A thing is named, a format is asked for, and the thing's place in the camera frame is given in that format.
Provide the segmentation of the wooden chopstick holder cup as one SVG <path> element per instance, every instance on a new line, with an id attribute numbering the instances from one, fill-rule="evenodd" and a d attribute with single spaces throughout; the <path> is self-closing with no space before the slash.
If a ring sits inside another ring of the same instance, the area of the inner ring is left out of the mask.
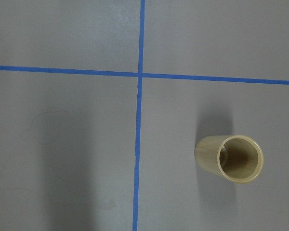
<path id="1" fill-rule="evenodd" d="M 195 159 L 205 171 L 239 184 L 255 180 L 264 165 L 261 147 L 244 135 L 204 137 L 195 146 Z"/>

